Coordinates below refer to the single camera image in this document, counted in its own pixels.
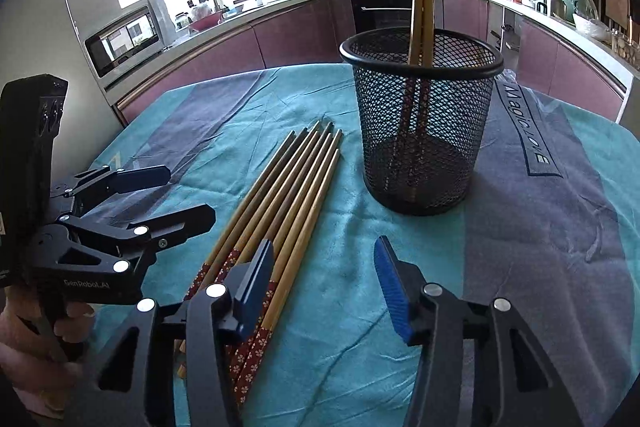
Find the person's left hand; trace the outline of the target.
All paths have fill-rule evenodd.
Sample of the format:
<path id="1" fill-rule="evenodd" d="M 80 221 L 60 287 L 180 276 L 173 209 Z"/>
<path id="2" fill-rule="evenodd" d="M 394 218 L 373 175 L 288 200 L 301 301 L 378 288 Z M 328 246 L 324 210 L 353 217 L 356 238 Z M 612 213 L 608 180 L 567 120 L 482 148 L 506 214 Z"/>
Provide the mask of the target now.
<path id="1" fill-rule="evenodd" d="M 60 418 L 82 365 L 53 360 L 56 342 L 27 324 L 41 317 L 36 294 L 21 286 L 2 289 L 1 369 L 29 412 Z"/>

